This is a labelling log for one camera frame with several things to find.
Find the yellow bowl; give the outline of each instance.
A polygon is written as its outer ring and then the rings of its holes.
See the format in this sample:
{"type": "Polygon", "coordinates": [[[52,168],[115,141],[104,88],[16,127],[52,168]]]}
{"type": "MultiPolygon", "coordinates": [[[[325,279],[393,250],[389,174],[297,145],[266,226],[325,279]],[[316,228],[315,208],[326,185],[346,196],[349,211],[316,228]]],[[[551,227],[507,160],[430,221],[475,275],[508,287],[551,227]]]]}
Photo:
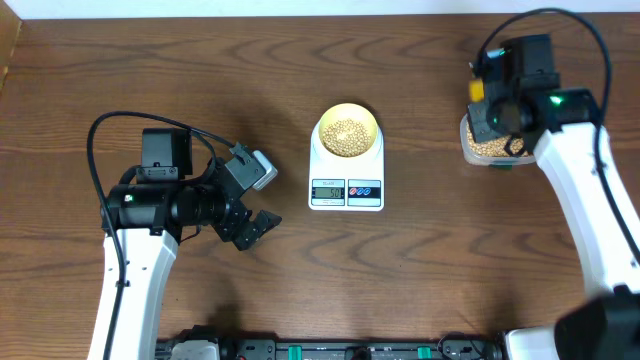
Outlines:
{"type": "Polygon", "coordinates": [[[322,142],[322,145],[327,148],[324,144],[324,131],[330,125],[347,119],[351,119],[357,123],[361,123],[362,125],[364,125],[367,131],[367,135],[369,136],[369,146],[367,146],[367,150],[371,149],[371,146],[373,146],[373,144],[376,142],[376,138],[378,137],[378,123],[376,122],[376,118],[373,117],[373,114],[371,114],[369,110],[365,109],[364,107],[348,103],[339,104],[332,107],[331,109],[327,110],[320,118],[318,135],[320,135],[320,141],[322,142]]]}

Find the plastic bin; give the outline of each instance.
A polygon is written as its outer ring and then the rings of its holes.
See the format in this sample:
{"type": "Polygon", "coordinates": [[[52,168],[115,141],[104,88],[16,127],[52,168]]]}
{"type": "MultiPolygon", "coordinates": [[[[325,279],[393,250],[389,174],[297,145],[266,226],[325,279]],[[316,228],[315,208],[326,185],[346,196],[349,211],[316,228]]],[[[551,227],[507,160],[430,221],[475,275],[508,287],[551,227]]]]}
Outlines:
{"type": "Polygon", "coordinates": [[[465,115],[460,122],[460,144],[462,145],[462,153],[464,154],[464,159],[467,160],[469,164],[480,166],[507,166],[526,165],[536,162],[536,158],[533,155],[522,157],[493,157],[476,154],[475,152],[473,152],[473,150],[471,150],[469,141],[467,140],[467,116],[468,115],[465,115]]]}

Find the white wall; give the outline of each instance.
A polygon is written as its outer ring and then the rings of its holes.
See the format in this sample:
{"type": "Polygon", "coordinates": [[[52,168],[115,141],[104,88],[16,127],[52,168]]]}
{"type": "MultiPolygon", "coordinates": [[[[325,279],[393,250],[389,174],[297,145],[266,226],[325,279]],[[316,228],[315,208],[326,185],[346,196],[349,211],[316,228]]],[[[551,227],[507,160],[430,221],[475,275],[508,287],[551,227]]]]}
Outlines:
{"type": "Polygon", "coordinates": [[[640,0],[5,0],[22,19],[516,13],[560,6],[640,12],[640,0]]]}

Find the wooden table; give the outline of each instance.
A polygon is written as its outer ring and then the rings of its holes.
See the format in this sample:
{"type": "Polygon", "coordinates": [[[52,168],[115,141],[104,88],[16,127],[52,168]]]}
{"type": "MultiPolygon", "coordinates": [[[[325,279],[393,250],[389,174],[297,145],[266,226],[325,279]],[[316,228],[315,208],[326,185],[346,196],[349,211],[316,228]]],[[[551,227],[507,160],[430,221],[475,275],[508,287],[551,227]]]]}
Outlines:
{"type": "MultiPolygon", "coordinates": [[[[640,15],[592,15],[614,61],[608,128],[640,204],[640,15]]],[[[246,203],[284,218],[238,252],[213,231],[180,246],[160,336],[194,324],[282,338],[438,338],[552,323],[583,301],[578,258],[535,166],[467,164],[467,63],[506,16],[27,21],[0,99],[2,358],[86,357],[103,232],[85,154],[101,113],[151,112],[265,152],[280,173],[246,203]],[[309,135],[340,102],[375,109],[386,207],[307,207],[309,135]]],[[[589,35],[544,16],[499,40],[550,32],[565,86],[598,97],[589,35]]],[[[113,186],[144,126],[105,123],[96,159],[113,186]]],[[[207,152],[194,150],[195,172],[207,152]]]]}

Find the digital scale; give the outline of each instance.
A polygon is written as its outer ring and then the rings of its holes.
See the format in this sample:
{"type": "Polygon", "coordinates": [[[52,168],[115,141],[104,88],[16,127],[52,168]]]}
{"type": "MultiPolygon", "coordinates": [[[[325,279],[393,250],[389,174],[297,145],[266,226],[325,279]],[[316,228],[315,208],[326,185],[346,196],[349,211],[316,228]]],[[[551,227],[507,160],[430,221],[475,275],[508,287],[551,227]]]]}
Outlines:
{"type": "Polygon", "coordinates": [[[380,211],[384,207],[384,139],[373,115],[355,104],[340,104],[324,113],[311,134],[309,207],[313,210],[380,211]],[[369,149],[342,157],[323,144],[323,131],[333,123],[352,119],[370,136],[369,149]]]}

